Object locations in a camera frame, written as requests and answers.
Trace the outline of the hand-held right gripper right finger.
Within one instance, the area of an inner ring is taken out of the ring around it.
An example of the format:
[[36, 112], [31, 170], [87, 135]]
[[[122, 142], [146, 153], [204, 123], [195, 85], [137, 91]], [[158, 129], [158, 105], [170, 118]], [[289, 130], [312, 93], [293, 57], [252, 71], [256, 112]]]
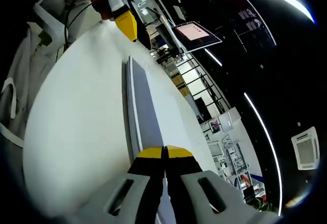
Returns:
[[177, 223], [277, 223], [272, 212], [246, 204], [235, 187], [203, 171], [186, 149], [165, 146], [168, 195]]

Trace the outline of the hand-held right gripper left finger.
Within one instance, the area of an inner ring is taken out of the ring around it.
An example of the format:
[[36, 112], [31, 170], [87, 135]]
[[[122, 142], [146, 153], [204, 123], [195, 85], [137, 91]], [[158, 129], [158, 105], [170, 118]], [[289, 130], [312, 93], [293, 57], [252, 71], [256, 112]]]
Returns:
[[162, 147], [144, 149], [128, 172], [95, 191], [74, 223], [155, 223], [163, 189]]

